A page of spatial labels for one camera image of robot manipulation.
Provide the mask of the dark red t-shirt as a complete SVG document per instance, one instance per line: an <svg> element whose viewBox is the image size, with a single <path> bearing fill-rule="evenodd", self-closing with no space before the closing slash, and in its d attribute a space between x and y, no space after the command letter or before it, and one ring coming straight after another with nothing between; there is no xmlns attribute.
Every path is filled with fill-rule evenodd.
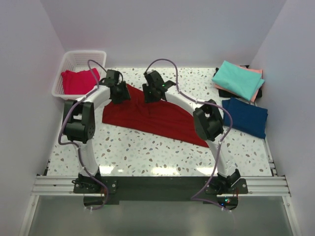
<svg viewBox="0 0 315 236"><path fill-rule="evenodd" d="M110 102L103 109L102 123L131 128L190 144L207 147L194 129L193 117L175 104L145 103L143 91L127 85L131 100Z"/></svg>

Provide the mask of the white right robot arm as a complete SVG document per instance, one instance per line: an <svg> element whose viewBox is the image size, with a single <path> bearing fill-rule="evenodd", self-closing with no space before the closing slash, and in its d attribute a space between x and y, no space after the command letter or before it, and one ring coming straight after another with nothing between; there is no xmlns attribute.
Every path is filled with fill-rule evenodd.
<svg viewBox="0 0 315 236"><path fill-rule="evenodd" d="M168 101L179 106L193 117L194 129L199 138L208 145L215 157L217 176L211 174L205 186L216 194L231 193L241 178L238 169L232 164L231 154L222 146L225 134L220 107L214 100L204 101L189 97L179 90L178 84L164 81L157 71L144 72L146 83L142 85L145 102Z"/></svg>

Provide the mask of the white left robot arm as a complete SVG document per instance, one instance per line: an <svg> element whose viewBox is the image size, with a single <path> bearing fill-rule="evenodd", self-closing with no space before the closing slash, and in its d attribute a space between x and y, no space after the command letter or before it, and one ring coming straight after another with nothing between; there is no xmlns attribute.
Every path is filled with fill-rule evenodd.
<svg viewBox="0 0 315 236"><path fill-rule="evenodd" d="M95 109L106 101L120 104L130 99L122 73L107 70L105 78L97 81L87 94L76 100L65 101L58 143L62 146L74 145L77 148L81 170L73 182L76 187L91 193L108 192L107 186L101 181L93 151L92 139L96 131Z"/></svg>

